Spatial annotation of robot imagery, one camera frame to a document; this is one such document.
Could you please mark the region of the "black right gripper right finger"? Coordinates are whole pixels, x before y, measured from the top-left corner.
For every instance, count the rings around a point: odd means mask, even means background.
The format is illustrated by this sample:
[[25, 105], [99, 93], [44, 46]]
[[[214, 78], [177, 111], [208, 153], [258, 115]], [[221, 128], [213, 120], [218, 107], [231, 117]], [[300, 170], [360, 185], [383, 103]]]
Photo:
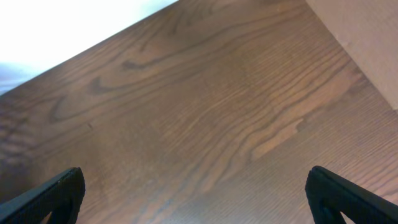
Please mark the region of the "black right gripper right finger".
[[397, 205], [324, 167], [310, 170], [305, 193], [316, 224], [345, 223], [343, 215], [354, 223], [397, 224]]

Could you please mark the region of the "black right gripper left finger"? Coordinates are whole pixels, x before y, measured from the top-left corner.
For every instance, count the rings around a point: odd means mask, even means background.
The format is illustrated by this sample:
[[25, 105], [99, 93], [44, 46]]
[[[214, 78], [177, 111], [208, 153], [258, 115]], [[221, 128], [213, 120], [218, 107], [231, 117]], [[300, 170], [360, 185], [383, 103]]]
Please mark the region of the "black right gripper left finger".
[[1, 204], [1, 223], [75, 224], [83, 198], [85, 179], [79, 167], [69, 168], [44, 184]]

